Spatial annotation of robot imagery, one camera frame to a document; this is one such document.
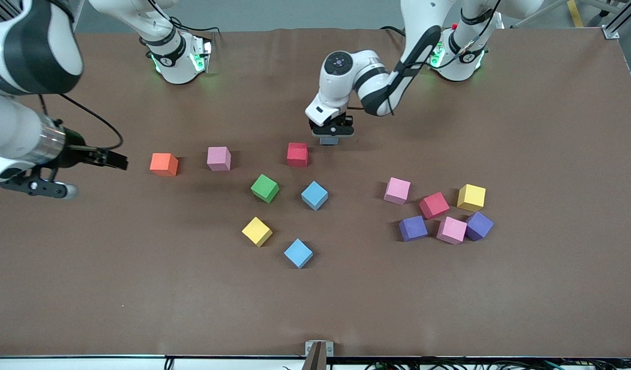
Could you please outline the metal table edge bracket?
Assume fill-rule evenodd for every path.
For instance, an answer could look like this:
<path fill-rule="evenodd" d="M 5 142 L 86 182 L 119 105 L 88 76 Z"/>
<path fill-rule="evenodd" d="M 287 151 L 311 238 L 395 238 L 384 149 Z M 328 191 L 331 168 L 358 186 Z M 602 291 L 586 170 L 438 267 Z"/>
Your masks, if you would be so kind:
<path fill-rule="evenodd" d="M 334 342 L 311 340 L 305 343 L 305 360 L 302 370 L 327 370 L 328 358 L 334 356 Z"/>

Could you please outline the yellow foam block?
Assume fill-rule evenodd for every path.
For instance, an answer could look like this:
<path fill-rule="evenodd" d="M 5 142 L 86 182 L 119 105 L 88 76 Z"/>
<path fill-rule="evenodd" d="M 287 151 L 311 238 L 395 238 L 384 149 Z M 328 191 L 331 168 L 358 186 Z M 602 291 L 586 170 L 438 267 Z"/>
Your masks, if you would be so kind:
<path fill-rule="evenodd" d="M 257 247 L 262 247 L 273 234 L 272 230 L 257 216 L 245 225 L 242 233 Z"/>
<path fill-rule="evenodd" d="M 486 189 L 466 183 L 458 192 L 457 208 L 477 212 L 484 207 Z"/>

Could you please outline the red foam block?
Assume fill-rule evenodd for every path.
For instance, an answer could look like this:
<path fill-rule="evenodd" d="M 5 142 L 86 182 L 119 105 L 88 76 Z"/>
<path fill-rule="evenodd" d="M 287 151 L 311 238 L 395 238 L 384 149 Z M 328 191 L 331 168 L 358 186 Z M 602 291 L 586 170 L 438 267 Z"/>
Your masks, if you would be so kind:
<path fill-rule="evenodd" d="M 447 211 L 449 211 L 450 206 L 445 199 L 444 194 L 442 192 L 437 192 L 424 197 L 419 202 L 419 208 L 421 213 L 423 213 L 424 218 L 429 220 L 444 215 Z"/>
<path fill-rule="evenodd" d="M 289 142 L 286 163 L 289 167 L 307 167 L 309 150 L 305 142 Z"/>

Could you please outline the purple foam block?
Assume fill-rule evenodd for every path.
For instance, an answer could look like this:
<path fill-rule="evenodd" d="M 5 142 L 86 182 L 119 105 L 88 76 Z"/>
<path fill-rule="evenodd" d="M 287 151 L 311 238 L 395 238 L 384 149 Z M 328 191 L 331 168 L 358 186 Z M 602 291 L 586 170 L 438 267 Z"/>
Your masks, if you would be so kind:
<path fill-rule="evenodd" d="M 466 220 L 466 236 L 471 241 L 481 241 L 489 234 L 494 222 L 481 212 L 475 212 Z"/>
<path fill-rule="evenodd" d="M 405 218 L 399 222 L 399 230 L 404 242 L 417 241 L 429 235 L 421 215 Z"/>

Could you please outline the white table edge rail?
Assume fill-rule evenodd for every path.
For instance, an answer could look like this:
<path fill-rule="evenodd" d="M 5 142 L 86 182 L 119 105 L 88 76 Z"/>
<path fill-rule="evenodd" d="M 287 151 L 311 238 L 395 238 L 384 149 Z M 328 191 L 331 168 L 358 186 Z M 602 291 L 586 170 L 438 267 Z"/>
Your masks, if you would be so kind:
<path fill-rule="evenodd" d="M 0 370 L 301 370 L 304 360 L 1 358 Z"/>

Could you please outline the green foam block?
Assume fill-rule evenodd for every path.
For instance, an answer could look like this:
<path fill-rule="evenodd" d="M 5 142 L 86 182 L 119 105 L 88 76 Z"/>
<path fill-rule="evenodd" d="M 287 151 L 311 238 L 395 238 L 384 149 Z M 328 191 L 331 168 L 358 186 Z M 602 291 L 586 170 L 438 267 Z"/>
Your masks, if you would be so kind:
<path fill-rule="evenodd" d="M 261 174 L 250 189 L 254 196 L 258 197 L 267 204 L 270 204 L 280 191 L 280 186 L 275 182 L 275 180 Z"/>

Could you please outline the pink foam block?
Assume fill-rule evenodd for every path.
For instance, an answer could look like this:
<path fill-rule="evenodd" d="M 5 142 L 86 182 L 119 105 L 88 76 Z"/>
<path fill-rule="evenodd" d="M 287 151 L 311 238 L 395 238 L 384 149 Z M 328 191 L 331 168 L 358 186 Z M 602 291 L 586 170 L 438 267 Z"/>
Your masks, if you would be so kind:
<path fill-rule="evenodd" d="M 408 200 L 411 182 L 399 178 L 391 177 L 384 191 L 385 201 L 403 205 Z"/>
<path fill-rule="evenodd" d="M 232 155 L 226 146 L 211 146 L 207 152 L 207 166 L 211 171 L 230 171 Z"/>
<path fill-rule="evenodd" d="M 463 242 L 468 224 L 466 222 L 446 216 L 440 222 L 437 239 L 452 245 Z"/>

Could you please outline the brown table cover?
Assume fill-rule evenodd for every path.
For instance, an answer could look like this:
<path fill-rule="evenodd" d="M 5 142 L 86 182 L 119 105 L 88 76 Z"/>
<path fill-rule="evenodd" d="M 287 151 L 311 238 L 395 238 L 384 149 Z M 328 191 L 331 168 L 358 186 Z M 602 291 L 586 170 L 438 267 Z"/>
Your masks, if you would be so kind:
<path fill-rule="evenodd" d="M 294 354 L 631 357 L 631 75 L 598 29 L 495 31 L 473 78 L 424 71 L 393 116 L 355 112 L 355 136 L 322 147 L 305 107 L 334 50 L 388 31 L 235 32 L 210 75 L 165 83 L 132 34 L 81 34 L 72 98 L 125 136 L 127 171 L 61 170 L 74 200 L 0 189 L 0 355 Z M 307 167 L 286 163 L 305 142 Z M 226 146 L 230 171 L 207 152 Z M 153 153 L 179 160 L 149 171 Z M 259 175 L 280 186 L 271 203 Z M 391 177 L 408 200 L 383 199 Z M 301 193 L 329 199 L 314 211 Z M 466 222 L 459 190 L 486 189 L 487 237 L 437 239 Z M 399 222 L 442 192 L 450 209 L 404 242 Z M 273 232 L 257 247 L 255 216 Z M 295 239 L 314 255 L 284 256 Z"/>

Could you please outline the aluminium frame post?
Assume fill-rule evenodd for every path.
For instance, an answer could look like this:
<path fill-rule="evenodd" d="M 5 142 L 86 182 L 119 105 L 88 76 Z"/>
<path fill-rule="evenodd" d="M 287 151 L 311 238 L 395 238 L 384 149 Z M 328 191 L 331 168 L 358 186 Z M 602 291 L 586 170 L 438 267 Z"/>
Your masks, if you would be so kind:
<path fill-rule="evenodd" d="M 608 23 L 601 26 L 605 39 L 619 39 L 619 29 L 631 21 L 631 0 L 619 9 L 618 13 Z"/>

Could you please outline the orange foam block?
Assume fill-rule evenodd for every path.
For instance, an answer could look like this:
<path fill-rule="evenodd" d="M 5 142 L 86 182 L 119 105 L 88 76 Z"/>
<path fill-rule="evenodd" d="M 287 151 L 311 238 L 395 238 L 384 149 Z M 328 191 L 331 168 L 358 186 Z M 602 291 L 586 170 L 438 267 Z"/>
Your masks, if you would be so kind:
<path fill-rule="evenodd" d="M 149 171 L 154 175 L 175 177 L 178 174 L 179 160 L 170 153 L 153 153 Z"/>

